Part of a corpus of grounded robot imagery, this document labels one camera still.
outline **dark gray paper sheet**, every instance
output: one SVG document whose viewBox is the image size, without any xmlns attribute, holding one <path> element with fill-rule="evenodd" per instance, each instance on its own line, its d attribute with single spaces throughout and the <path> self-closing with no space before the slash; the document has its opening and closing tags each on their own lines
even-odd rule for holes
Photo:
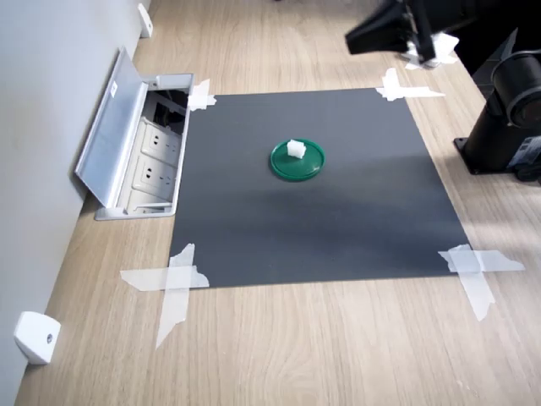
<svg viewBox="0 0 541 406">
<path fill-rule="evenodd" d="M 375 89 L 217 96 L 191 113 L 171 256 L 195 243 L 214 288 L 450 275 L 467 243 L 404 100 Z M 269 168 L 280 142 L 325 151 L 315 178 Z"/>
</svg>

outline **green lid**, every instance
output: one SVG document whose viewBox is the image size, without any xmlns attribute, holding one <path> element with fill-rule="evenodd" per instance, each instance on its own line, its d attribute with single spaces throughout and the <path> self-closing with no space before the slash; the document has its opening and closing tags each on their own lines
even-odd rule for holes
<svg viewBox="0 0 541 406">
<path fill-rule="evenodd" d="M 325 153 L 313 141 L 295 140 L 304 143 L 304 146 L 306 146 L 303 159 L 287 154 L 287 143 L 289 142 L 287 140 L 278 144 L 270 153 L 270 167 L 278 177 L 300 182 L 313 178 L 320 172 L 323 165 L 325 165 Z"/>
</svg>

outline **wooden desk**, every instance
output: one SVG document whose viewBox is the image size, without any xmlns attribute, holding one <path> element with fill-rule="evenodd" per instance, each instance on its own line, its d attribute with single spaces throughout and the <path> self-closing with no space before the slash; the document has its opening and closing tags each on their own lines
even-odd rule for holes
<svg viewBox="0 0 541 406">
<path fill-rule="evenodd" d="M 455 277 L 210 289 L 190 294 L 188 319 L 156 351 L 163 293 L 118 272 L 165 266 L 172 219 L 95 222 L 89 199 L 47 309 L 63 325 L 56 352 L 27 370 L 18 404 L 541 403 L 541 189 L 467 173 L 451 140 L 484 99 L 459 63 L 406 71 L 394 55 L 347 54 L 344 33 L 370 9 L 154 0 L 135 62 L 195 72 L 216 94 L 374 87 L 389 67 L 446 93 L 408 104 L 467 235 L 527 267 L 487 275 L 487 318 Z"/>
</svg>

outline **outlet box lid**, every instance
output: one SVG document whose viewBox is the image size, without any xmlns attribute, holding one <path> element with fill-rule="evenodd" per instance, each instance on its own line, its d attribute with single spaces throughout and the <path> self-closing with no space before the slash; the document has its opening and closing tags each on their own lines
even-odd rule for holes
<svg viewBox="0 0 541 406">
<path fill-rule="evenodd" d="M 117 204 L 148 87 L 123 48 L 75 167 L 104 207 Z"/>
</svg>

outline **electrical socket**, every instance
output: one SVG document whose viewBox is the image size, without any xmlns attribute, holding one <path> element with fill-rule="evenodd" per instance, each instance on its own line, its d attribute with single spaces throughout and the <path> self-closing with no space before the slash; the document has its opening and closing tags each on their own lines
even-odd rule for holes
<svg viewBox="0 0 541 406">
<path fill-rule="evenodd" d="M 175 190 L 175 169 L 164 162 L 141 155 L 135 168 L 134 189 L 172 201 Z"/>
<path fill-rule="evenodd" d="M 171 210 L 169 207 L 166 208 L 166 207 L 147 206 L 147 205 L 154 205 L 156 203 L 167 204 L 169 202 L 167 202 L 167 200 L 160 199 L 159 197 L 156 197 L 154 195 L 149 195 L 148 193 L 133 189 L 132 192 L 129 194 L 127 211 L 128 213 L 145 214 L 145 213 L 163 213 L 166 211 L 166 209 L 168 211 Z"/>
<path fill-rule="evenodd" d="M 145 139 L 141 151 L 173 167 L 178 165 L 180 137 L 167 129 L 146 124 Z"/>
</svg>

